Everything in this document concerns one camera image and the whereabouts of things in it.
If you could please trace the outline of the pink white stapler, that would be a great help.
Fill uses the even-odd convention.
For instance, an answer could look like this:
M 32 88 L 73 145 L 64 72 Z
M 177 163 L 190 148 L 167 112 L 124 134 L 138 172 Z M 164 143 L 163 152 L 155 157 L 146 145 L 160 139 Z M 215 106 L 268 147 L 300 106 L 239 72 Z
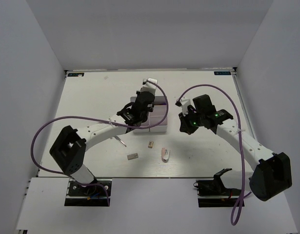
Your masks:
M 170 150 L 167 148 L 161 149 L 161 159 L 164 163 L 167 163 L 170 157 Z

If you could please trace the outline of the black handled scissors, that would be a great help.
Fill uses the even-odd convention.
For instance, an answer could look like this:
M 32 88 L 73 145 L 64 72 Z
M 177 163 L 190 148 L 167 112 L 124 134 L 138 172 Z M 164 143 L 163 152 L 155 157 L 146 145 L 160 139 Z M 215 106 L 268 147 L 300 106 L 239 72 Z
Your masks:
M 118 136 L 114 137 L 120 144 L 122 144 L 124 147 L 127 147 L 127 145 L 121 140 Z

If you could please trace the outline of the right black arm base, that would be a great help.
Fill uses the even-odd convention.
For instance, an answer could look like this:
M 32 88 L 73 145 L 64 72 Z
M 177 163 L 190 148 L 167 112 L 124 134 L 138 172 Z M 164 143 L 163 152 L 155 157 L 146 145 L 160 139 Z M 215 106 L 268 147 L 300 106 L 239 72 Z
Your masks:
M 238 179 L 241 179 L 241 176 L 231 168 L 224 168 L 210 178 L 196 179 L 193 187 L 197 191 L 198 207 L 233 207 L 241 194 Z

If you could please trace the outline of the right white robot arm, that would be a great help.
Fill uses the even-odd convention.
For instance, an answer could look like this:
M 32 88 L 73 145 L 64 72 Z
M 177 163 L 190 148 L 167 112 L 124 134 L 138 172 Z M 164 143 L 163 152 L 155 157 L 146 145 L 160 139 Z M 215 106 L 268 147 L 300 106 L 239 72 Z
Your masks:
M 183 97 L 176 105 L 181 108 L 180 132 L 191 135 L 204 127 L 243 154 L 252 169 L 245 175 L 245 190 L 259 200 L 267 201 L 292 186 L 289 156 L 274 153 L 242 131 L 230 113 L 225 109 L 216 110 L 208 95 L 193 100 Z

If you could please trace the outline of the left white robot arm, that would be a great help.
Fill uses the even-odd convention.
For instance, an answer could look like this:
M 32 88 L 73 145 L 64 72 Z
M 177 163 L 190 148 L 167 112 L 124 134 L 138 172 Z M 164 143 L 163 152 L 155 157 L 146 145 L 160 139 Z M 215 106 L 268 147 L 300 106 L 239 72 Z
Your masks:
M 146 122 L 153 111 L 155 91 L 140 91 L 135 102 L 127 104 L 110 118 L 113 123 L 96 123 L 84 128 L 64 127 L 50 148 L 50 155 L 63 174 L 80 183 L 80 189 L 87 195 L 96 191 L 94 175 L 84 165 L 87 150 L 112 137 L 124 135 Z

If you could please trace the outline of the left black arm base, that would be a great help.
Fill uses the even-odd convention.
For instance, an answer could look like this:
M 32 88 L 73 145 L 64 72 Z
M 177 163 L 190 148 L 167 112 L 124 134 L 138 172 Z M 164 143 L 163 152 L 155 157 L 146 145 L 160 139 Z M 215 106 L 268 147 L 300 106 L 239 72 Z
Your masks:
M 70 180 L 65 202 L 66 207 L 108 207 L 111 201 L 112 180 L 95 180 L 101 186 L 83 187 Z

